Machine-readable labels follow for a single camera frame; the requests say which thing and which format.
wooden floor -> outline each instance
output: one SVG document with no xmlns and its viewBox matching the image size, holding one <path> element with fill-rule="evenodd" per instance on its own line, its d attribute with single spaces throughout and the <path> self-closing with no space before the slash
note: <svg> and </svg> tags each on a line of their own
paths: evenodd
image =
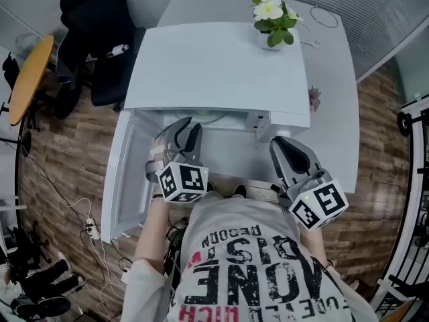
<svg viewBox="0 0 429 322">
<path fill-rule="evenodd" d="M 373 286 L 389 258 L 400 224 L 408 185 L 408 139 L 402 137 L 396 127 L 399 101 L 396 86 L 388 66 L 384 66 L 359 85 L 359 114 L 361 145 L 356 193 L 348 195 L 351 207 L 337 221 L 324 227 L 325 246 L 336 269 L 348 281 L 362 278 Z M 74 112 L 64 121 L 58 121 L 51 113 L 39 114 L 40 133 L 33 132 L 31 156 L 46 170 L 50 180 L 68 203 L 80 198 L 91 200 L 91 217 L 101 221 L 103 181 L 109 151 L 118 115 L 110 107 L 93 107 L 89 92 L 82 94 Z M 230 193 L 230 180 L 216 178 L 218 189 Z M 274 200 L 272 191 L 252 188 L 251 197 Z M 121 299 L 111 287 L 102 282 L 101 263 L 91 245 L 84 227 L 74 212 L 60 203 L 52 187 L 35 171 L 29 158 L 21 156 L 19 164 L 19 197 L 28 210 L 22 216 L 23 226 L 29 228 L 38 221 L 43 239 L 50 242 L 46 252 L 53 260 L 58 251 L 65 253 L 75 271 L 90 281 L 80 292 L 70 296 L 72 310 L 63 320 L 72 321 L 78 316 L 78 305 L 84 311 L 94 311 L 106 321 L 121 311 Z M 88 216 L 89 203 L 81 201 L 74 207 L 84 221 Z M 172 221 L 183 215 L 174 209 Z M 116 243 L 119 251 L 132 258 L 139 230 L 131 238 L 120 237 Z M 95 248 L 104 259 L 100 241 Z M 109 268 L 120 278 L 118 266 L 121 258 L 112 246 L 104 244 Z M 128 265 L 121 261 L 122 267 Z M 111 275 L 112 282 L 117 282 Z M 108 312 L 100 305 L 100 289 Z M 116 294 L 123 290 L 114 285 Z"/>
</svg>

potted plant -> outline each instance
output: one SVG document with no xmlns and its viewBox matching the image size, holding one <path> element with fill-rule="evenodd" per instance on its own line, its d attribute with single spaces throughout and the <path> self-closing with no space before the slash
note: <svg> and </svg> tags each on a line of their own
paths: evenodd
<svg viewBox="0 0 429 322">
<path fill-rule="evenodd" d="M 284 43 L 293 44 L 294 37 L 288 29 L 293 28 L 298 20 L 303 19 L 282 0 L 252 0 L 252 2 L 255 4 L 254 26 L 261 33 L 261 47 L 279 50 Z"/>
</svg>

sneaker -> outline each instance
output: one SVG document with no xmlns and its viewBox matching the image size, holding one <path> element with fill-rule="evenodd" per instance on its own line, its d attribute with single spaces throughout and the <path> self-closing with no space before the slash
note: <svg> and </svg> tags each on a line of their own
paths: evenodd
<svg viewBox="0 0 429 322">
<path fill-rule="evenodd" d="M 234 190 L 234 195 L 241 195 L 243 198 L 247 197 L 247 189 L 244 185 L 238 185 Z"/>
<path fill-rule="evenodd" d="M 208 181 L 207 182 L 207 192 L 215 191 L 215 190 L 216 190 L 215 184 L 213 184 L 211 181 Z"/>
<path fill-rule="evenodd" d="M 66 256 L 64 255 L 63 252 L 58 252 L 58 257 L 60 258 L 60 260 L 64 260 L 67 264 L 67 268 L 70 271 L 72 269 L 72 265 L 71 263 L 67 260 Z"/>
</svg>

power strip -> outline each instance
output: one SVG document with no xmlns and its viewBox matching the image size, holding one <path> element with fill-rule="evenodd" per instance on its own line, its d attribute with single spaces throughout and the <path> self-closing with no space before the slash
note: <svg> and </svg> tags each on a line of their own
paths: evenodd
<svg viewBox="0 0 429 322">
<path fill-rule="evenodd" d="M 88 218 L 86 220 L 86 224 L 90 225 L 90 227 L 87 227 L 88 234 L 91 236 L 92 239 L 100 239 L 100 233 L 97 230 L 97 227 L 95 225 L 95 221 L 93 218 Z"/>
</svg>

